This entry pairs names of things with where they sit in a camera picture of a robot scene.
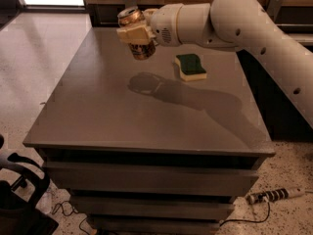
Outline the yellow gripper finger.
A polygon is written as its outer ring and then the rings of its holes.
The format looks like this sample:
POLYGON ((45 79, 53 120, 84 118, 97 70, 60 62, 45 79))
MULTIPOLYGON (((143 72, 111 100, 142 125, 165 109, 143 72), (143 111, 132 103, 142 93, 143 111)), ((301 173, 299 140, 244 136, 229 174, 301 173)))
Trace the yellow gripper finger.
POLYGON ((118 38, 127 44, 148 45, 156 38, 152 28, 144 23, 121 27, 116 32, 118 38))
POLYGON ((147 18, 150 18, 152 15, 153 15, 153 13, 155 13, 157 11, 157 8, 151 8, 151 9, 147 9, 147 10, 145 10, 144 11, 144 16, 145 16, 145 18, 147 19, 147 18))

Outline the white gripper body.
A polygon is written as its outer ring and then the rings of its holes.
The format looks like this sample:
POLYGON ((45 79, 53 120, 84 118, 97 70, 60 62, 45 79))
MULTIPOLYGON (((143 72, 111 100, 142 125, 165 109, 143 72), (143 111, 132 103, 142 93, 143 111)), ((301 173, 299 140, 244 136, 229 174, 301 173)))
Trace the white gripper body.
POLYGON ((156 42, 162 46, 179 46, 178 15, 182 4, 169 4, 157 9, 150 20, 156 42))

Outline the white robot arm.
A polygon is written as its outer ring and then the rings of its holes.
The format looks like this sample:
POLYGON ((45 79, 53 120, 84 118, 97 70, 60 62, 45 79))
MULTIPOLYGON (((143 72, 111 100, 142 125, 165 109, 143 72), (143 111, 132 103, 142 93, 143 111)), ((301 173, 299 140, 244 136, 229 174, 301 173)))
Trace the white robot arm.
POLYGON ((126 44, 197 44, 249 52, 313 126, 313 53, 283 33, 257 0, 169 4, 145 11, 131 7, 118 19, 117 35, 126 44))

